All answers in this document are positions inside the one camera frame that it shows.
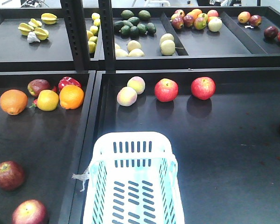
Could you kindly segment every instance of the yellow fruit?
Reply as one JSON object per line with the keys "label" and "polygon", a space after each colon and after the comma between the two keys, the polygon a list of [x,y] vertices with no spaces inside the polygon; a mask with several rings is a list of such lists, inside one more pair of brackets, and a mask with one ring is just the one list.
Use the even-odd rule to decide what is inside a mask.
{"label": "yellow fruit", "polygon": [[44,41],[49,37],[49,32],[46,29],[40,27],[36,27],[34,33],[36,34],[37,38],[41,41]]}
{"label": "yellow fruit", "polygon": [[100,15],[98,13],[93,13],[91,15],[92,20],[94,21],[95,19],[100,19]]}
{"label": "yellow fruit", "polygon": [[59,98],[64,109],[77,109],[84,101],[84,91],[76,85],[66,85],[61,89]]}
{"label": "yellow fruit", "polygon": [[95,19],[93,21],[93,25],[99,27],[101,25],[101,20],[100,19]]}
{"label": "yellow fruit", "polygon": [[34,30],[34,27],[22,22],[19,24],[18,29],[21,31],[22,35],[28,36],[29,32]]}
{"label": "yellow fruit", "polygon": [[89,38],[89,41],[97,43],[98,37],[97,36],[92,36],[91,38]]}
{"label": "yellow fruit", "polygon": [[52,13],[43,13],[41,16],[41,20],[48,25],[55,24],[57,22],[57,16]]}
{"label": "yellow fruit", "polygon": [[97,44],[95,42],[88,41],[88,47],[89,47],[89,53],[92,54],[95,52],[95,48],[97,47]]}
{"label": "yellow fruit", "polygon": [[43,90],[37,98],[37,107],[42,111],[53,111],[57,108],[59,96],[52,90]]}
{"label": "yellow fruit", "polygon": [[0,97],[1,109],[10,115],[21,113],[26,108],[27,104],[28,97],[20,90],[8,90]]}
{"label": "yellow fruit", "polygon": [[89,40],[89,38],[91,38],[93,36],[93,33],[90,30],[86,30],[86,34],[87,34],[88,40]]}
{"label": "yellow fruit", "polygon": [[98,36],[98,27],[97,26],[91,26],[89,29],[94,36]]}

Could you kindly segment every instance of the black tray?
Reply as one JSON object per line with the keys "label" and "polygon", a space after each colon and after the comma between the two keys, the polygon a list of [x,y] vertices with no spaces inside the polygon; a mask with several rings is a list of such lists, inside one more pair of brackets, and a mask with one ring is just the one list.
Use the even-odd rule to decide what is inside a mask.
{"label": "black tray", "polygon": [[[132,106],[119,106],[117,93],[133,76],[141,76],[146,89]],[[190,92],[201,76],[217,84],[206,101]],[[179,95],[161,103],[154,85],[165,77],[179,84]],[[279,124],[280,68],[99,71],[83,147],[109,132],[160,132],[178,161],[187,224],[280,224]],[[80,223],[84,197],[75,195],[70,223]]]}
{"label": "black tray", "polygon": [[[21,22],[28,23],[30,18],[40,20],[41,14],[45,12],[55,14],[59,18],[58,22],[54,25],[43,23],[42,27],[49,31],[48,40],[29,44],[18,26]],[[63,17],[60,8],[0,9],[0,71],[75,70]],[[86,16],[85,24],[88,29],[92,23],[91,15],[90,19]],[[102,38],[99,36],[98,48],[101,42]],[[91,69],[98,68],[98,56],[99,52],[90,55]]]}
{"label": "black tray", "polygon": [[[45,78],[58,84],[64,76],[76,78],[85,91],[83,106],[65,110],[58,105],[52,112],[28,108],[34,98],[28,95],[27,84],[35,78]],[[49,212],[49,223],[68,223],[61,216],[71,204],[63,197],[73,194],[66,189],[71,174],[76,173],[84,139],[86,121],[92,95],[95,72],[53,71],[0,73],[0,95],[9,89],[20,89],[28,95],[28,106],[19,115],[12,116],[0,108],[0,162],[15,160],[27,173],[27,181],[13,192],[0,189],[0,224],[11,223],[15,208],[28,199],[42,201]]]}
{"label": "black tray", "polygon": [[[248,35],[236,24],[233,17],[238,16],[242,11],[249,11],[251,14],[260,14],[266,20],[272,22],[280,28],[280,13],[271,7],[198,7],[203,12],[215,9],[219,12],[224,23],[219,33],[211,33],[207,28],[203,31],[184,29],[175,31],[169,23],[171,15],[177,9],[183,9],[186,13],[197,7],[150,7],[149,12],[153,19],[160,18],[163,28],[167,33],[175,36],[178,47],[184,47],[185,54],[175,56],[160,56],[155,48],[151,52],[146,52],[145,57],[139,58],[117,58],[115,60],[116,70],[134,69],[197,69],[197,68],[236,68],[236,67],[278,67],[280,66],[280,46],[272,51],[265,49],[259,41],[255,41],[253,36]],[[113,8],[114,18],[119,18],[120,13],[125,8]],[[137,16],[140,10],[147,8],[133,8],[132,11]]]}

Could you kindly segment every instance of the shopping basket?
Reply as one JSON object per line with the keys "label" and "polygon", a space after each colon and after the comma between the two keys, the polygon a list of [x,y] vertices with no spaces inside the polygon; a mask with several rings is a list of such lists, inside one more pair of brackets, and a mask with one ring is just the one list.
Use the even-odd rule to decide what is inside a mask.
{"label": "shopping basket", "polygon": [[83,224],[184,224],[177,161],[163,134],[105,134],[73,178],[89,179]]}

